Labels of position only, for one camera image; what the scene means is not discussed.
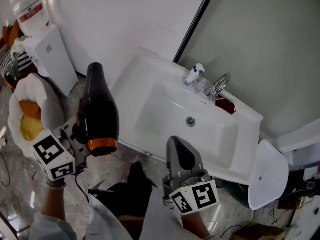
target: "sink drain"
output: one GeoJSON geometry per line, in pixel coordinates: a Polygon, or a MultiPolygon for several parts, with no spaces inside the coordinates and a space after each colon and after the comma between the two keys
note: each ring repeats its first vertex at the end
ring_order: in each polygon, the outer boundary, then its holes
{"type": "Polygon", "coordinates": [[[193,117],[188,117],[186,120],[186,125],[189,127],[194,127],[196,125],[196,120],[193,117]]]}

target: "bathroom sink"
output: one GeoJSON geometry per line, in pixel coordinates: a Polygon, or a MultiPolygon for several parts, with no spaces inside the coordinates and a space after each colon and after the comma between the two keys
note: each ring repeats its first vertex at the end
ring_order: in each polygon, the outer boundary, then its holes
{"type": "Polygon", "coordinates": [[[166,160],[169,137],[178,136],[201,154],[217,178],[248,185],[263,117],[230,93],[229,114],[209,97],[183,84],[186,69],[140,49],[111,92],[119,111],[119,141],[166,160]]]}

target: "white toilet lid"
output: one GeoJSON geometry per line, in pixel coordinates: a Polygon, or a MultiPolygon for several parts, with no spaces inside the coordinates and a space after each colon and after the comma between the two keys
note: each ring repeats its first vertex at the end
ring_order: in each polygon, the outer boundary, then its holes
{"type": "Polygon", "coordinates": [[[287,159],[266,139],[258,145],[254,164],[248,201],[255,211],[282,196],[288,183],[289,165],[287,159]]]}

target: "faucet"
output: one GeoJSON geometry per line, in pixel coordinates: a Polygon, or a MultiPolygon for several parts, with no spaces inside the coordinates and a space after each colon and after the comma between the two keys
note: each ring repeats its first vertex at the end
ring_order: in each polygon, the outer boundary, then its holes
{"type": "Polygon", "coordinates": [[[204,95],[208,97],[212,96],[213,101],[216,101],[218,99],[218,94],[221,93],[224,88],[226,88],[230,80],[231,75],[229,73],[224,74],[221,78],[204,89],[204,95]]]}

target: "tiled floor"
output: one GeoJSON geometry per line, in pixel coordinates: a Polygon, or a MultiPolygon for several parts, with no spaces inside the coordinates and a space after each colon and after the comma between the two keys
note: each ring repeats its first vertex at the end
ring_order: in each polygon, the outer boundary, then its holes
{"type": "MultiPolygon", "coordinates": [[[[66,119],[75,115],[83,87],[84,80],[80,79],[80,82],[72,90],[71,95],[68,98],[61,98],[61,105],[65,111],[66,119]]],[[[4,125],[8,126],[11,94],[8,87],[2,86],[0,92],[0,128],[4,125]]],[[[14,227],[21,229],[30,225],[33,222],[33,215],[41,211],[46,193],[46,179],[37,163],[25,158],[21,150],[14,144],[10,130],[7,131],[6,138],[8,144],[1,149],[1,152],[9,166],[11,184],[8,188],[0,184],[0,211],[11,218],[14,227]]],[[[141,161],[147,176],[157,186],[161,187],[162,178],[168,173],[166,164],[121,144],[114,155],[99,158],[88,157],[88,169],[78,176],[78,182],[87,191],[89,187],[93,187],[105,179],[101,188],[107,189],[124,180],[131,164],[136,160],[141,161]]],[[[0,180],[4,183],[8,182],[6,168],[1,158],[0,180]]],[[[66,182],[67,188],[64,196],[66,219],[70,222],[80,240],[84,236],[89,223],[87,200],[76,186],[74,177],[68,177],[66,182]]],[[[245,226],[253,219],[254,212],[240,205],[224,188],[219,189],[218,193],[220,204],[202,213],[203,220],[212,234],[220,236],[227,228],[237,224],[245,226]]],[[[273,205],[271,203],[256,211],[254,223],[271,226],[274,222],[273,217],[270,215],[273,205]]],[[[276,209],[275,218],[279,218],[283,212],[284,210],[276,209]]],[[[284,227],[290,215],[290,211],[285,211],[276,226],[284,227]]],[[[222,239],[227,239],[227,237],[229,239],[232,232],[239,229],[240,227],[238,226],[232,228],[222,239]]]]}

